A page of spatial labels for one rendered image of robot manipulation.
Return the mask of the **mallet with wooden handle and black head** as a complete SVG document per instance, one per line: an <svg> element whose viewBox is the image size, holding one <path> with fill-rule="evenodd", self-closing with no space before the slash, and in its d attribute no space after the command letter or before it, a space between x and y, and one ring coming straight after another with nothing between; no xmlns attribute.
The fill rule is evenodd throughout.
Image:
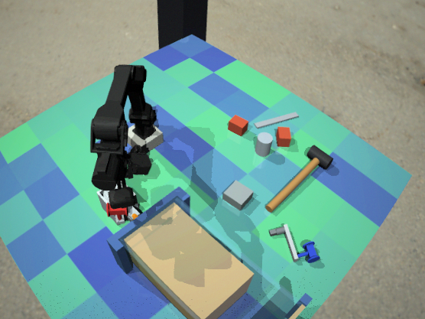
<svg viewBox="0 0 425 319"><path fill-rule="evenodd" d="M266 210L272 213L277 206L291 193L294 189L313 171L313 169L319 164L325 170L328 169L333 161L330 155L327 155L320 148L313 145L308 153L307 157L311 158L312 161L266 206Z"/></svg>

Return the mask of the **orange-red block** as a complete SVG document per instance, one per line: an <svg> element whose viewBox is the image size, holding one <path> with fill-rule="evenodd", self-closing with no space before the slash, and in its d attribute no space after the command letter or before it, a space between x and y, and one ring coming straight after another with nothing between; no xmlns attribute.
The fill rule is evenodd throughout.
<svg viewBox="0 0 425 319"><path fill-rule="evenodd" d="M277 127L277 146L290 147L290 128Z"/></svg>
<svg viewBox="0 0 425 319"><path fill-rule="evenodd" d="M234 132L237 135L242 136L248 130L248 123L248 120L243 119L240 116L234 115L229 120L228 130Z"/></svg>

